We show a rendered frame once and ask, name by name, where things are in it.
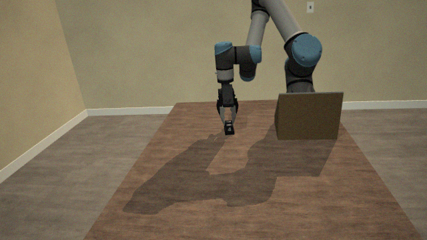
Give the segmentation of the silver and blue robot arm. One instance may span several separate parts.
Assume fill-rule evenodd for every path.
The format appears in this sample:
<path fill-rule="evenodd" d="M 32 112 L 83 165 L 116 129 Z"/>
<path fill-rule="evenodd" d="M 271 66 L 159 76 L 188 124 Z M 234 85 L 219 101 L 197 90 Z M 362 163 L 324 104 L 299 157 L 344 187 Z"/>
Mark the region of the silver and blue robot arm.
<path fill-rule="evenodd" d="M 312 73 L 320 60 L 322 44 L 317 37 L 304 34 L 308 32 L 302 31 L 284 0 L 252 0 L 252 22 L 246 46 L 234 47 L 230 41 L 218 42 L 214 46 L 217 78 L 222 81 L 233 79 L 234 64 L 242 63 L 239 65 L 240 78 L 245 82 L 254 79 L 256 66 L 262 61 L 261 45 L 269 17 L 285 42 L 288 55 L 284 65 L 286 93 L 315 92 Z M 222 101 L 223 107 L 234 107 L 232 84 L 222 85 Z"/>

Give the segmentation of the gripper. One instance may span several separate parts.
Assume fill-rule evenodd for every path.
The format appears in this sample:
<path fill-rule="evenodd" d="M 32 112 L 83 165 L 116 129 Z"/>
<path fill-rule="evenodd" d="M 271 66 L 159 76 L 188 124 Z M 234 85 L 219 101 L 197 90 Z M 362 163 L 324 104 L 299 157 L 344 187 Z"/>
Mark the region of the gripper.
<path fill-rule="evenodd" d="M 226 81 L 222 81 L 218 79 L 218 83 L 221 83 L 223 85 L 229 85 L 233 81 L 234 81 L 234 78 Z M 235 98 L 236 95 L 234 94 L 234 89 L 233 89 L 233 95 L 234 95 L 234 107 L 230 107 L 230 111 L 232 112 L 232 125 L 234 124 L 236 114 L 238 112 L 238 101 L 237 101 L 237 98 Z M 222 120 L 222 123 L 224 124 L 224 126 L 226 126 L 225 115 L 224 115 L 224 112 L 226 110 L 225 110 L 225 107 L 223 107 L 222 89 L 218 89 L 218 98 L 219 100 L 217 100 L 217 110 Z"/>

